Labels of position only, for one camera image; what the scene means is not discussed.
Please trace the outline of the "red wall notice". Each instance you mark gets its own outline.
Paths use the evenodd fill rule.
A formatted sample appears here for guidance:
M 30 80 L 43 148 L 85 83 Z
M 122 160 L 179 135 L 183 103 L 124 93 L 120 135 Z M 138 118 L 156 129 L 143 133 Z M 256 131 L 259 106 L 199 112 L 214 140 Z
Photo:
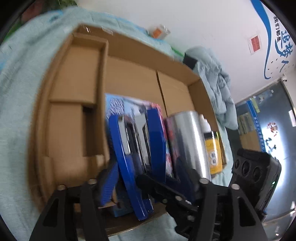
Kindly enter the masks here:
M 259 35 L 254 35 L 247 39 L 250 54 L 254 54 L 261 50 L 261 39 Z

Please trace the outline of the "blue stapler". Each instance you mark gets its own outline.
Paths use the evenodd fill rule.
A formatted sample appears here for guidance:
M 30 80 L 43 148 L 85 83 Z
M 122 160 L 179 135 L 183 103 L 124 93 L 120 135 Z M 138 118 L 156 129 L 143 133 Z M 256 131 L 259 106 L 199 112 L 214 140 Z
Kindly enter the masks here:
M 145 220 L 154 208 L 150 196 L 136 184 L 138 175 L 150 174 L 161 183 L 166 180 L 166 139 L 156 108 L 136 115 L 112 115 L 109 129 L 132 209 L 138 220 Z

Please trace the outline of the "yellow jar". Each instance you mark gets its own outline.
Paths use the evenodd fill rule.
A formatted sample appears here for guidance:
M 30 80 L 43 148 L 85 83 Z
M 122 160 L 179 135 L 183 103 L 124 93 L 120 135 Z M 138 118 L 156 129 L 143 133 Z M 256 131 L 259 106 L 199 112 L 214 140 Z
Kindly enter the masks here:
M 211 176 L 219 174 L 223 170 L 222 153 L 217 132 L 204 133 L 208 163 Z

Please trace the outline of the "green quilted bedspread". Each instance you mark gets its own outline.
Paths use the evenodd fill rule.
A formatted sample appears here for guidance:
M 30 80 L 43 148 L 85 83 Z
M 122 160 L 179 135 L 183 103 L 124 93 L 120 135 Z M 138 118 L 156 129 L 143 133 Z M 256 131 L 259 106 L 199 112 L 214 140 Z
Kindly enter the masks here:
M 170 45 L 137 25 L 79 7 L 38 16 L 1 45 L 1 216 L 16 240 L 28 240 L 39 215 L 29 126 L 41 79 L 67 35 L 80 23 L 123 34 L 168 56 Z

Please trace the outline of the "small cardboard inner box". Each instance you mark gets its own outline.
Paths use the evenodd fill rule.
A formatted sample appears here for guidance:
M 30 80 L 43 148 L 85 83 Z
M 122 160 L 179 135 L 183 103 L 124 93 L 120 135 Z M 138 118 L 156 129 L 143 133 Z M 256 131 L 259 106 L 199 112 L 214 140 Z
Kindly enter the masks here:
M 49 92 L 46 153 L 55 161 L 109 158 L 105 133 L 106 39 L 73 33 Z

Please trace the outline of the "cardboard box tray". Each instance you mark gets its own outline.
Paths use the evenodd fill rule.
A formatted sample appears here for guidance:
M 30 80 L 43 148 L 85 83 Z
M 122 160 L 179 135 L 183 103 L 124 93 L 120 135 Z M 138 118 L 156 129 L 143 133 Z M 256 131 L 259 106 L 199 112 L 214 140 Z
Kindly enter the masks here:
M 63 42 L 43 79 L 32 128 L 41 192 L 79 186 L 109 160 L 105 95 L 158 104 L 164 116 L 194 110 L 218 122 L 199 75 L 148 45 L 80 25 Z

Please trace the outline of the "potted green plant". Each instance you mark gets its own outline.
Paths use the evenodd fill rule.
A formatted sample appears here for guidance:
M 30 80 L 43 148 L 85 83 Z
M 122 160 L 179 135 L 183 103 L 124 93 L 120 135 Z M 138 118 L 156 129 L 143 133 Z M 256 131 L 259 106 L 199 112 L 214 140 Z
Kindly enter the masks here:
M 70 6 L 77 6 L 74 0 L 40 0 L 34 1 L 26 10 L 26 14 L 41 14 L 47 11 L 64 9 Z

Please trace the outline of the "silver cylinder bottle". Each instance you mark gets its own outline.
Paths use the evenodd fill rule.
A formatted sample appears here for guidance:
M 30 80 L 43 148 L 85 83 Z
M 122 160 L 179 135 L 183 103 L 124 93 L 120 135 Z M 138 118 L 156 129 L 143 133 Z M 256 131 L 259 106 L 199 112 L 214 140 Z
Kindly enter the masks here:
M 177 159 L 194 169 L 201 178 L 211 180 L 207 159 L 205 138 L 196 111 L 182 111 L 165 119 L 166 133 L 174 171 L 177 172 Z

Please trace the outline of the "folded grey-green duvet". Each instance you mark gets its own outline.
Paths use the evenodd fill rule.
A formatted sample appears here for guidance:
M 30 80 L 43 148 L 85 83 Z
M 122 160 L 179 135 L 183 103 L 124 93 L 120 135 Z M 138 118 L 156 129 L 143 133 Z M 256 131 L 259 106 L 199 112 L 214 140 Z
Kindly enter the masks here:
M 219 123 L 228 129 L 237 130 L 237 113 L 230 93 L 230 76 L 213 52 L 202 46 L 192 47 L 185 52 L 183 63 L 201 78 Z

